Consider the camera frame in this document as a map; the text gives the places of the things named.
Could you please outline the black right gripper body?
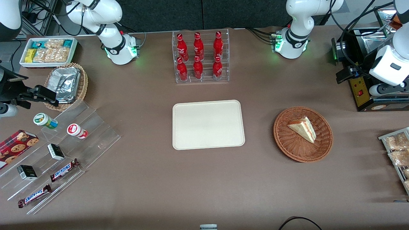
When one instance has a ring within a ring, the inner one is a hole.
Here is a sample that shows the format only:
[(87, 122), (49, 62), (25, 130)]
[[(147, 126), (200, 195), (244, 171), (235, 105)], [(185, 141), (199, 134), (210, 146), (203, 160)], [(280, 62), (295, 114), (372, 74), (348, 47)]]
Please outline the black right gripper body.
[(23, 83), (28, 77), (16, 74), (1, 66), (0, 100), (9, 102), (16, 99), (20, 94), (26, 93), (28, 87)]

